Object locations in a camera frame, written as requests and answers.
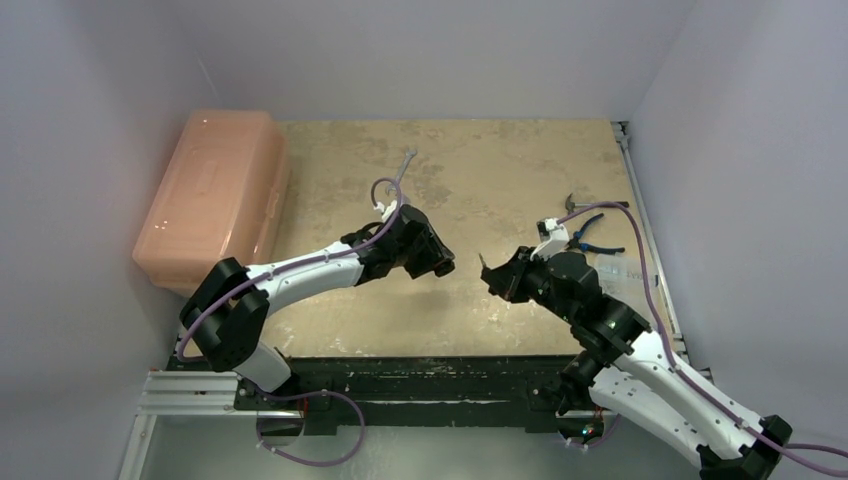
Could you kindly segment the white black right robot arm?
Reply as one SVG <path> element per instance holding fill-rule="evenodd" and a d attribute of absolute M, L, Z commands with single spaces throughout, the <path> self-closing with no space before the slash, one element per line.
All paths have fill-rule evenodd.
<path fill-rule="evenodd" d="M 560 410 L 591 401 L 638 425 L 699 469 L 702 479 L 766 479 L 792 428 L 720 392 L 626 303 L 605 293 L 576 252 L 543 260 L 519 248 L 505 264 L 484 266 L 490 294 L 532 301 L 564 320 L 582 347 L 561 373 Z"/>

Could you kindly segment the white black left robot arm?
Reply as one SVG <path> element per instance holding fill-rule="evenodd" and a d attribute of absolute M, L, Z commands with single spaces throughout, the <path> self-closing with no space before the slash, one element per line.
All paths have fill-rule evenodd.
<path fill-rule="evenodd" d="M 272 408 L 287 408 L 297 399 L 298 382 L 284 355 L 261 341 L 266 320 L 313 296 L 385 278 L 395 268 L 412 279 L 443 277 L 455 268 L 454 253 L 411 205 L 391 206 L 381 220 L 311 254 L 259 265 L 222 259 L 180 312 L 186 333 L 177 356 L 188 361 L 185 348 L 194 343 L 197 360 L 212 371 L 235 372 L 258 386 Z"/>

